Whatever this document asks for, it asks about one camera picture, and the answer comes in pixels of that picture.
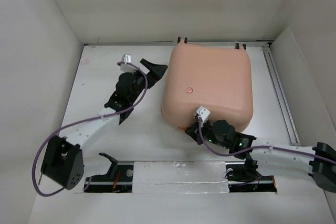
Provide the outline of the pink hard-shell suitcase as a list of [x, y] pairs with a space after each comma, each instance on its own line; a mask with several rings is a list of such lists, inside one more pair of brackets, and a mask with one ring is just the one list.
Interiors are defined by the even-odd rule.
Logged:
[[209, 120], [226, 120], [239, 132], [253, 117], [251, 62], [246, 45], [233, 48], [178, 43], [165, 74], [161, 112], [174, 127], [195, 122], [196, 110], [210, 111]]

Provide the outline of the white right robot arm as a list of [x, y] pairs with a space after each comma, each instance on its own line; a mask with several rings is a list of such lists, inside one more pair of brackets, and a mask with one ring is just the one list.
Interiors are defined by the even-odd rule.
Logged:
[[319, 188], [335, 192], [335, 150], [326, 143], [313, 147], [274, 145], [236, 131], [225, 120], [198, 120], [184, 132], [212, 153], [244, 162], [228, 167], [225, 175], [238, 191], [255, 186], [262, 179], [283, 176], [312, 179]]

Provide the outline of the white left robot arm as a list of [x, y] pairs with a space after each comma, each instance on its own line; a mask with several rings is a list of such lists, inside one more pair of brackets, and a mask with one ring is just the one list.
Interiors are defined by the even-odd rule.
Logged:
[[124, 55], [118, 62], [122, 73], [115, 91], [98, 116], [79, 121], [80, 128], [66, 136], [53, 133], [47, 139], [40, 169], [43, 175], [66, 190], [78, 185], [85, 172], [84, 152], [109, 129], [122, 124], [148, 89], [160, 81], [167, 71], [167, 65], [154, 64], [145, 59], [141, 59], [140, 63], [148, 70], [147, 73], [132, 64], [129, 55]]

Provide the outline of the aluminium side rail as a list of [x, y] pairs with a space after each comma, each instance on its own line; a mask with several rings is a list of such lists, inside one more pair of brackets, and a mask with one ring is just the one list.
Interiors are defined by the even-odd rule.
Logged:
[[272, 41], [267, 41], [262, 46], [264, 59], [265, 59], [265, 62], [266, 62], [266, 65], [269, 71], [272, 85], [275, 90], [275, 94], [276, 94], [276, 98], [278, 100], [278, 104], [280, 107], [282, 119], [286, 126], [287, 135], [289, 138], [288, 142], [292, 146], [300, 146], [301, 142], [297, 134], [296, 126], [293, 121], [284, 90], [281, 85], [280, 77], [279, 77], [279, 74], [278, 74], [278, 71], [275, 65], [274, 58], [272, 56], [271, 45], [272, 45]]

